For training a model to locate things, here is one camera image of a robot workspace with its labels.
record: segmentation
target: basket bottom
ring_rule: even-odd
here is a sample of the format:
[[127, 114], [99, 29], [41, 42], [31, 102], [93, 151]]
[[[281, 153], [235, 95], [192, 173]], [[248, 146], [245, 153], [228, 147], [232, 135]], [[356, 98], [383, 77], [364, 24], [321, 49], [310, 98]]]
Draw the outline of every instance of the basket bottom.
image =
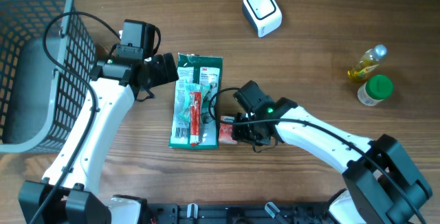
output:
[[[47, 47], [56, 58], [60, 39], [48, 38]], [[44, 53], [41, 38], [32, 39], [23, 46], [5, 119], [4, 144], [27, 142], [43, 128], [49, 109], [54, 68], [55, 65]]]

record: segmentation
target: bottle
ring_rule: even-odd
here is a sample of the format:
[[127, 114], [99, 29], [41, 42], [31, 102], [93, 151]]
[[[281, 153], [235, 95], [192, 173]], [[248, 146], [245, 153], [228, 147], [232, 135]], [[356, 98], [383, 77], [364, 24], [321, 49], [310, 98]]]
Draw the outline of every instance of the bottle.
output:
[[373, 49], [365, 52], [361, 61], [354, 66], [349, 72], [349, 79], [352, 82], [363, 82], [368, 78], [374, 68], [376, 68], [386, 55], [386, 47], [384, 45], [376, 45]]
[[362, 104], [372, 107], [390, 97], [393, 93], [393, 87], [390, 78], [376, 75], [359, 88], [357, 98]]

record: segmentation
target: gray basket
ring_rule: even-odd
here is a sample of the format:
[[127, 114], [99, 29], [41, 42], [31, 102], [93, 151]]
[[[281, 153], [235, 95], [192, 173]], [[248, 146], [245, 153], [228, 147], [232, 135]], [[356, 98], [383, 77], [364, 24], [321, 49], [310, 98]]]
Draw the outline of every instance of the gray basket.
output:
[[[87, 90], [55, 68], [42, 36], [55, 16], [74, 10], [74, 0], [0, 0], [0, 153], [58, 152], [66, 142]], [[96, 50], [80, 17], [54, 24], [47, 46], [89, 80]]]

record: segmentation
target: barcode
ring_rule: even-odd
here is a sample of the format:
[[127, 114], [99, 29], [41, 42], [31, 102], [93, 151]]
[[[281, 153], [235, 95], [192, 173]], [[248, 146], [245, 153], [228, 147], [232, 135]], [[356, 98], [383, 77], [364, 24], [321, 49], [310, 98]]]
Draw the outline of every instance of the barcode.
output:
[[175, 138], [188, 138], [189, 128], [176, 128]]

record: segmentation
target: wooden surface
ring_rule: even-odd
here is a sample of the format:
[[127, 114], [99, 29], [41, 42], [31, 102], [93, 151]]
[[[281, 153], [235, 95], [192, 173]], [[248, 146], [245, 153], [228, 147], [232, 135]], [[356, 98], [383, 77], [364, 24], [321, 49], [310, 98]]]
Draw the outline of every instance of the wooden surface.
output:
[[[434, 197], [421, 209], [440, 223], [440, 0], [277, 0], [281, 27], [257, 38], [241, 0], [76, 0], [117, 30], [125, 19], [162, 31], [159, 53], [223, 56], [222, 87], [255, 80], [273, 99], [287, 97], [312, 115], [350, 133], [396, 137], [430, 182]], [[84, 19], [96, 43], [116, 41]], [[378, 43], [386, 62], [375, 70], [395, 83], [376, 107], [359, 103], [347, 69]], [[299, 148], [282, 145], [261, 154], [248, 145], [189, 151], [168, 147], [174, 84], [157, 98], [135, 103], [107, 156], [101, 199], [113, 194], [150, 203], [265, 203], [326, 201], [344, 188], [341, 176]], [[222, 113], [239, 110], [231, 96]], [[23, 180], [38, 181], [55, 155], [0, 155], [0, 223], [22, 223], [17, 201]]]

